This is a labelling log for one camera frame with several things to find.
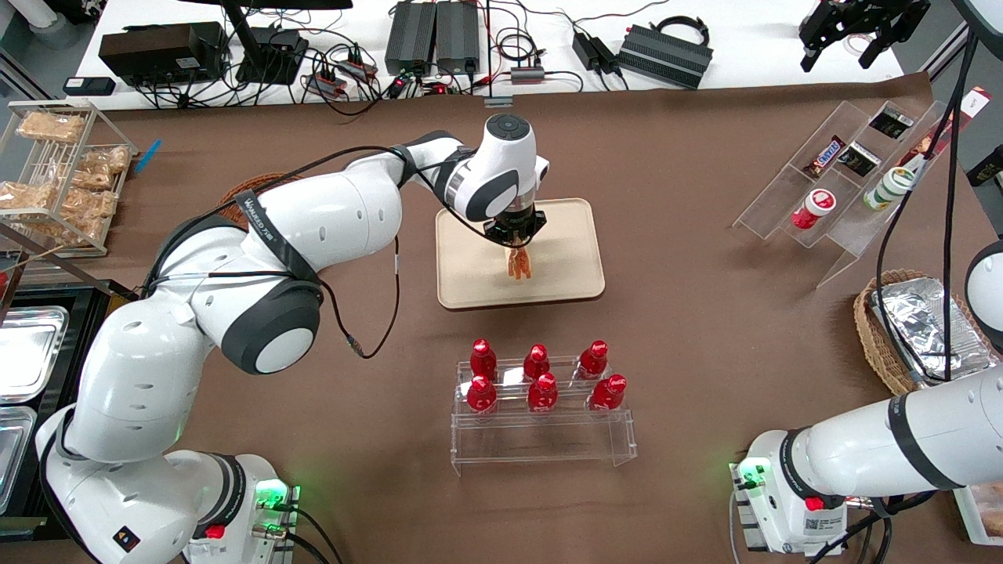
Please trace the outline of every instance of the clear acrylic display stand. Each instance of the clear acrylic display stand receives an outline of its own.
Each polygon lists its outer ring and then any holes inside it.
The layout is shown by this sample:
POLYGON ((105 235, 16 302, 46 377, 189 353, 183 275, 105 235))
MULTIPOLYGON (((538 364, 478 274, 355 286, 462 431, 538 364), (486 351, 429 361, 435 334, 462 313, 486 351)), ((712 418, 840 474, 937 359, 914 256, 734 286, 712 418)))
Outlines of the clear acrylic display stand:
POLYGON ((898 166, 928 130, 937 125, 944 115, 946 105, 944 102, 934 102, 920 117, 910 114, 891 101, 885 102, 881 111, 885 107, 912 117, 915 123, 901 137, 894 139, 869 125, 874 115, 844 101, 738 216, 732 227, 743 225, 764 240, 776 231, 782 231, 807 249, 823 238, 833 241, 843 248, 843 255, 816 287, 860 260, 898 207, 889 206, 876 212, 864 204, 863 195, 874 188, 885 173, 898 166), (803 169, 824 151, 831 143, 832 135, 839 136, 848 146, 857 142, 881 159, 881 166, 862 177, 833 158, 822 175, 817 180, 812 179, 803 169), (820 218, 811 229, 798 229, 790 222, 790 215, 801 206, 808 192, 816 188, 825 189, 835 196, 835 209, 820 218))
POLYGON ((469 464, 604 460, 617 467, 636 458, 634 417, 627 402, 609 411, 586 409, 597 380, 573 380, 577 363, 577 356, 551 357, 557 405, 548 413, 532 413, 523 359, 498 360, 498 408, 491 414, 471 412, 466 404, 470 363, 457 364, 450 453, 456 476, 469 464))

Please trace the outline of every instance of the power supply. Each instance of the power supply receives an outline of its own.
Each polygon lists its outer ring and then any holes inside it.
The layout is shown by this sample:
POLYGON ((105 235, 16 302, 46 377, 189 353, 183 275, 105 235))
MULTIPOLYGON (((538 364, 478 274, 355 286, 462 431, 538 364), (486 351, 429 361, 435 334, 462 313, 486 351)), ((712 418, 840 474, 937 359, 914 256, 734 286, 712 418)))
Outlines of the power supply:
POLYGON ((480 33, 477 6, 473 2, 435 4, 436 64, 440 71, 475 73, 480 71, 480 33))
POLYGON ((435 4, 397 2, 386 44, 386 70, 391 74, 431 74, 435 49, 435 4))

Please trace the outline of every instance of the black strap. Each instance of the black strap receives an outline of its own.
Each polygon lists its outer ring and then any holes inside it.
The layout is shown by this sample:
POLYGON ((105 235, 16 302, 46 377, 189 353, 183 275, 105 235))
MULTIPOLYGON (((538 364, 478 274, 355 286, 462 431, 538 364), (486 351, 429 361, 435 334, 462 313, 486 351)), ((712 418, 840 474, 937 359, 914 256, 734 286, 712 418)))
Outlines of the black strap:
POLYGON ((303 255, 294 249, 289 244, 289 241, 286 241, 286 238, 279 233, 275 224, 272 223, 272 220, 268 218, 268 214, 265 213, 265 208, 258 201, 258 196, 255 195, 254 191, 245 190, 238 194, 234 200, 236 200, 237 207, 240 208, 241 213, 248 219, 248 225, 251 226, 251 229, 255 230, 255 233, 265 243, 265 246, 272 251, 272 254, 282 261, 282 264, 293 275, 293 278, 320 284, 317 272, 303 258, 303 255))
POLYGON ((56 499, 56 495, 52 492, 52 487, 49 486, 48 477, 48 462, 49 454, 52 452, 52 446, 56 443, 56 438, 61 437, 65 432, 66 428, 69 427, 69 421, 73 419, 73 409, 66 411, 66 418, 63 419, 62 429, 57 429, 52 433, 52 437, 49 437, 49 442, 45 444, 45 449, 42 450, 42 456, 39 460, 38 465, 38 482, 42 487, 42 497, 45 498, 46 505, 49 506, 49 510, 52 511, 52 516, 56 518, 56 523, 62 527, 63 531, 69 535, 69 538, 73 539, 73 542, 79 546, 83 552, 87 553, 94 562, 100 562, 87 545, 84 544, 83 539, 80 537, 80 533, 77 532, 76 527, 73 526, 73 522, 70 520, 69 515, 66 514, 66 510, 63 509, 59 500, 56 499))
POLYGON ((807 431, 809 428, 801 428, 795 431, 788 431, 787 436, 783 438, 780 443, 780 471, 783 473, 784 479, 787 481, 787 485, 793 490, 794 494, 802 499, 806 500, 808 498, 818 498, 822 501, 822 505, 825 509, 835 509, 846 501, 846 498, 842 496, 826 496, 821 492, 818 492, 811 486, 808 486, 799 474, 797 474, 797 469, 794 468, 793 461, 793 445, 797 436, 801 433, 807 431))
POLYGON ((895 442, 899 445, 899 450, 902 451, 903 456, 906 457, 909 464, 913 465, 916 472, 934 488, 938 490, 957 490, 958 488, 963 488, 960 484, 955 484, 950 478, 944 476, 934 466, 934 463, 927 458, 926 453, 920 449, 920 445, 916 442, 916 437, 913 435, 913 429, 909 425, 909 418, 906 416, 906 399, 908 397, 909 393, 906 393, 894 397, 888 402, 889 429, 892 430, 892 436, 895 437, 895 442))
POLYGON ((692 27, 703 36, 703 43, 700 43, 701 45, 706 47, 710 43, 710 29, 707 28, 707 24, 703 23, 703 20, 700 18, 693 19, 689 16, 672 16, 658 22, 658 25, 651 24, 651 28, 661 33, 662 28, 667 25, 685 25, 692 27))
POLYGON ((223 472, 223 492, 216 507, 207 514, 208 519, 200 521, 196 526, 195 533, 192 535, 193 539, 205 538, 206 529, 213 525, 226 527, 233 523, 237 512, 240 511, 241 505, 244 503, 245 491, 247 490, 247 475, 244 472, 244 467, 237 462, 236 458, 229 455, 204 454, 220 465, 220 471, 223 472), (234 478, 233 489, 230 488, 231 475, 234 478))
POLYGON ((398 152, 399 157, 404 161, 404 172, 400 175, 400 182, 397 183, 397 190, 404 188, 407 181, 411 180, 411 177, 418 174, 418 165, 414 162, 414 156, 411 155, 411 151, 402 145, 395 145, 391 147, 394 151, 398 152))

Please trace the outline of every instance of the aluminum foil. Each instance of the aluminum foil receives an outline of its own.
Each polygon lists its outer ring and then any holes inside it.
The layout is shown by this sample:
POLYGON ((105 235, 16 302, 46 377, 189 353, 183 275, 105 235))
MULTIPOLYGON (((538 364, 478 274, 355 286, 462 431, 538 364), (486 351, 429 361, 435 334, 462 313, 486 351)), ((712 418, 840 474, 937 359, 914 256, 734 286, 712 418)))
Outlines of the aluminum foil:
MULTIPOLYGON (((906 365, 934 380, 944 379, 944 286, 934 278, 917 278, 882 287, 885 308, 893 326, 892 339, 906 365)), ((878 311, 878 297, 871 294, 878 311)), ((951 300, 951 377, 960 377, 995 366, 996 357, 951 300)))

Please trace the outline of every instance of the stainless steel tray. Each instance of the stainless steel tray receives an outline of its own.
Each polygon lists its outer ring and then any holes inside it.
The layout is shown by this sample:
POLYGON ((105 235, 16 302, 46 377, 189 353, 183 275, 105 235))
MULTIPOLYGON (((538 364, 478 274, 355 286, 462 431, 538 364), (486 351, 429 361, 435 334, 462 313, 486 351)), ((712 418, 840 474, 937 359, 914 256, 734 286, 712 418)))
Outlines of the stainless steel tray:
POLYGON ((0 404, 27 401, 45 388, 68 316, 59 306, 7 312, 0 325, 0 404))
POLYGON ((7 511, 36 417, 31 407, 0 407, 0 515, 7 511))

